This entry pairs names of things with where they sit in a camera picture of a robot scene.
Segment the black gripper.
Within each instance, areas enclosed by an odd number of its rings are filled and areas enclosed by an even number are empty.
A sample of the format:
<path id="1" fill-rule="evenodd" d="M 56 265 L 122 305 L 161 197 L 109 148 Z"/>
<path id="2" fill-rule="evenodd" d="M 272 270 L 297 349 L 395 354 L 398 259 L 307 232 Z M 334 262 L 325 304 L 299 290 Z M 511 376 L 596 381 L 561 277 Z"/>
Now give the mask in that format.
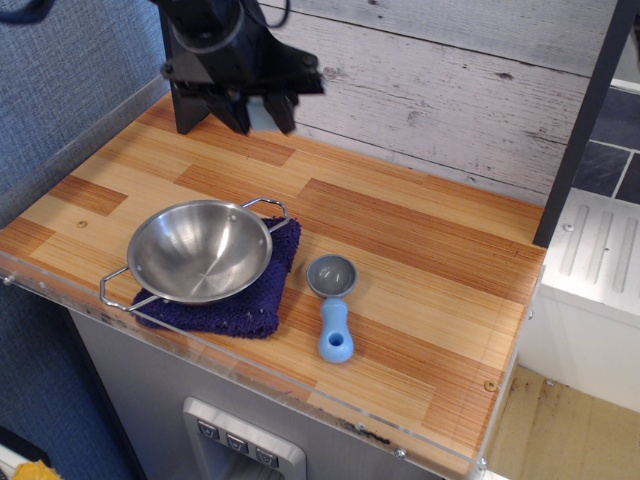
<path id="1" fill-rule="evenodd" d="M 266 111 L 276 127 L 289 134 L 296 128 L 297 95 L 324 92 L 314 54 L 280 42 L 251 22 L 200 37 L 168 24 L 167 33 L 173 50 L 162 76 L 188 95 L 199 94 L 209 112 L 236 133 L 250 129 L 246 100 L 240 94 L 265 95 Z"/>

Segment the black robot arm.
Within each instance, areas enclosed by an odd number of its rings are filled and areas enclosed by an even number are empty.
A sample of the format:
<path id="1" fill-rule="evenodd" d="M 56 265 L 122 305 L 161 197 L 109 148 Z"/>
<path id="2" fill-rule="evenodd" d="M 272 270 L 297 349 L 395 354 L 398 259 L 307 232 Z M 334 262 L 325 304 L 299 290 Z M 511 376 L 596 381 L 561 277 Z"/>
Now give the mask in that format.
<path id="1" fill-rule="evenodd" d="M 162 76 L 176 99 L 199 100 L 230 130 L 296 128 L 301 95 L 322 94 L 315 55 L 286 45 L 256 1 L 158 1 L 166 20 Z"/>

